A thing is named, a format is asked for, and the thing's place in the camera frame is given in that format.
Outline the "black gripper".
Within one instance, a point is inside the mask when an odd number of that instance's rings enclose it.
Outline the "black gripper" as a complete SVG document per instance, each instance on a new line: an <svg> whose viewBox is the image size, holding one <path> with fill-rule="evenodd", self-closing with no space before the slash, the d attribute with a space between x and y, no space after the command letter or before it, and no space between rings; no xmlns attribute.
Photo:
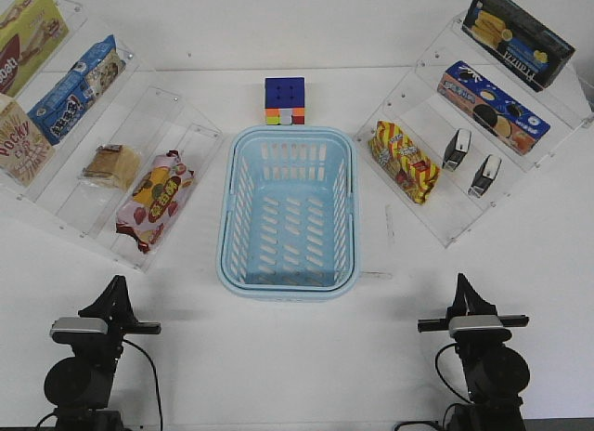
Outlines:
<svg viewBox="0 0 594 431"><path fill-rule="evenodd" d="M463 273L457 276L457 288L452 307L455 310L487 310L487 302L478 295ZM472 312L465 315L448 313L441 319L418 320L419 333L448 332L459 344L498 345L509 341L511 328L528 325L525 314L500 315L494 312Z"/></svg>
<svg viewBox="0 0 594 431"><path fill-rule="evenodd" d="M84 322L84 333L100 342L121 343L127 334L161 333L159 322L140 321L135 317L126 278L122 275L113 277L104 292L90 306L90 315L79 311L78 316Z"/></svg>

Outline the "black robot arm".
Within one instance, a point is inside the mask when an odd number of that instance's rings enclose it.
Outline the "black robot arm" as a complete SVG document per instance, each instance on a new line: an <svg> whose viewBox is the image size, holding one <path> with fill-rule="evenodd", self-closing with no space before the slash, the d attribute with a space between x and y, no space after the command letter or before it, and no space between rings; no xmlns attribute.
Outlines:
<svg viewBox="0 0 594 431"><path fill-rule="evenodd" d="M454 405L444 430L525 429L520 392L527 388L530 372L524 358L505 343L512 327L528 322L526 315L499 315L462 273L445 316L418 321L420 333L447 331L462 364L468 396Z"/></svg>
<svg viewBox="0 0 594 431"><path fill-rule="evenodd" d="M141 322L133 311L126 278L116 275L104 292L76 317L61 317L50 337L73 355L48 372L44 392L55 405L57 430L124 430L119 411L108 404L127 334L158 334L158 322Z"/></svg>

